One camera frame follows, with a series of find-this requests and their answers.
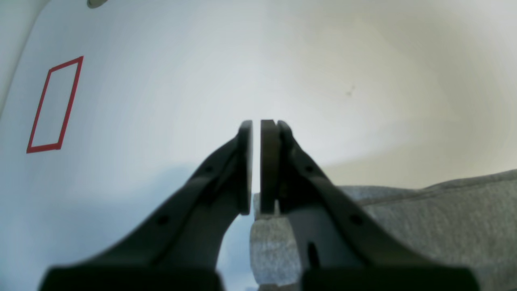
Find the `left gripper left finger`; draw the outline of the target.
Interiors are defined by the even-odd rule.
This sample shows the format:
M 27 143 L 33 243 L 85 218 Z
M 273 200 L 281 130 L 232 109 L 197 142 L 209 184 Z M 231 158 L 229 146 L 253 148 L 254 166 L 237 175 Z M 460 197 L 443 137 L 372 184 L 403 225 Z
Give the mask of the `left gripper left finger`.
M 51 268 L 42 291 L 223 291 L 222 240 L 251 204 L 252 121 L 209 155 L 133 232 L 74 266 Z

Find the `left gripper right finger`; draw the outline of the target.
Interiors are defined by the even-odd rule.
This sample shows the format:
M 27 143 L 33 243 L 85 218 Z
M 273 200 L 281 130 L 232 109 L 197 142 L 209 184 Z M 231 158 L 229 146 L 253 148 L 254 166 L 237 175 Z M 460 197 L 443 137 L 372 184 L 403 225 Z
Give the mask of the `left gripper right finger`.
M 478 291 L 465 267 L 417 254 L 384 231 L 301 149 L 286 122 L 261 121 L 261 205 L 288 218 L 301 291 Z

